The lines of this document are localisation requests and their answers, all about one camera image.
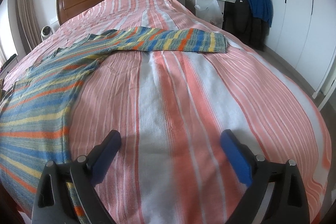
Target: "silver bolt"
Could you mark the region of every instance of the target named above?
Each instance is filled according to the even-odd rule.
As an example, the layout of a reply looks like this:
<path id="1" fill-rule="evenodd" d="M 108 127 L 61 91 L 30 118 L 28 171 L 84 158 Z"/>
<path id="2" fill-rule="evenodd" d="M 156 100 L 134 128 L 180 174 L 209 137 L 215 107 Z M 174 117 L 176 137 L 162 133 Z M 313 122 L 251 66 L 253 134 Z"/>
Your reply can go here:
<path id="1" fill-rule="evenodd" d="M 265 157 L 263 155 L 256 155 L 255 158 L 257 159 L 257 161 L 264 161 Z"/>
<path id="2" fill-rule="evenodd" d="M 289 163 L 290 166 L 295 166 L 296 165 L 295 160 L 289 160 L 288 163 Z"/>
<path id="3" fill-rule="evenodd" d="M 86 161 L 86 156 L 82 155 L 77 158 L 78 162 L 85 162 Z"/>
<path id="4" fill-rule="evenodd" d="M 47 167 L 50 167 L 54 164 L 54 162 L 52 160 L 47 161 L 47 163 L 45 164 Z"/>

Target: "blue garment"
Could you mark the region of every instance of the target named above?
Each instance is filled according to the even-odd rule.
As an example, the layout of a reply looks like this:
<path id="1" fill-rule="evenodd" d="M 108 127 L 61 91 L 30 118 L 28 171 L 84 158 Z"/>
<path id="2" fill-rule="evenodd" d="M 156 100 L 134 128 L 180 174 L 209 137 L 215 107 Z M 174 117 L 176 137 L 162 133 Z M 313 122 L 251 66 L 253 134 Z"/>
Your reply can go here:
<path id="1" fill-rule="evenodd" d="M 271 0 L 248 0 L 253 17 L 262 19 L 272 25 L 273 6 Z"/>

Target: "striped bedsheet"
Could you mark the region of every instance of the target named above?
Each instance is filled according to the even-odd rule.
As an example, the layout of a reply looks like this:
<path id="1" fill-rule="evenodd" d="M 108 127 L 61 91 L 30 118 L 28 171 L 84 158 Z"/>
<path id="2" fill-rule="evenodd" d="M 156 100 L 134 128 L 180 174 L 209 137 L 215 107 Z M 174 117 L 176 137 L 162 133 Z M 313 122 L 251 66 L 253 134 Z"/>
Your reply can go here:
<path id="1" fill-rule="evenodd" d="M 317 108 L 252 49 L 176 0 L 99 3 L 38 45 L 9 73 L 4 89 L 58 47 L 137 26 L 221 32 L 229 46 L 226 54 L 117 51 L 83 83 L 71 112 L 69 148 L 74 159 L 111 129 L 121 133 L 121 150 L 96 187 L 116 222 L 224 223 L 245 191 L 219 144 L 227 128 L 255 154 L 297 162 L 313 220 L 331 161 Z"/>

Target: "plastic bag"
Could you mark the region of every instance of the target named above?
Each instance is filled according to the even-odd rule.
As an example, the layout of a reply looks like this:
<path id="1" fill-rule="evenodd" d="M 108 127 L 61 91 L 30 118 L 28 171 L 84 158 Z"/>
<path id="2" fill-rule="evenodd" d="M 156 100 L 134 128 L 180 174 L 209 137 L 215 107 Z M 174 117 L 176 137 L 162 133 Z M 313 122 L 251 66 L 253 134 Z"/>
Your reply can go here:
<path id="1" fill-rule="evenodd" d="M 218 28 L 222 28 L 223 25 L 223 14 L 219 8 L 217 0 L 212 0 L 212 3 L 208 7 L 200 7 L 195 5 L 196 16 L 206 22 L 215 25 Z"/>

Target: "floor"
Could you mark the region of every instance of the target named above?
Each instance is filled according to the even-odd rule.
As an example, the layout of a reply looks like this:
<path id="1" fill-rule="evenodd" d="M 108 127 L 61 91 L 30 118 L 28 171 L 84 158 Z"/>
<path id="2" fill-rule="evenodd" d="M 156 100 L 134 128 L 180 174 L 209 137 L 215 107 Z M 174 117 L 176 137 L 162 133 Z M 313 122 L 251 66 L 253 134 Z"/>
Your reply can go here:
<path id="1" fill-rule="evenodd" d="M 278 60 L 276 60 L 271 54 L 267 52 L 260 52 L 260 51 L 257 52 L 268 63 L 273 65 L 280 72 L 285 74 L 288 78 L 291 78 L 295 83 L 297 83 L 297 85 L 304 92 L 306 92 L 309 96 L 311 96 L 311 94 L 305 89 L 305 87 L 299 82 L 299 80 L 285 66 L 283 66 Z M 315 103 L 315 105 L 318 106 L 322 102 L 323 98 L 324 96 L 321 93 L 317 96 L 316 99 L 312 100 Z M 335 191 L 333 191 L 333 193 L 336 192 L 336 111 L 332 107 L 332 105 L 329 102 L 327 102 L 320 112 L 329 130 L 332 145 L 332 161 L 331 161 L 330 173 L 328 176 L 328 186 L 325 194 L 325 200 L 321 209 L 321 213 L 322 215 L 324 215 L 331 206 L 331 191 L 334 189 Z"/>

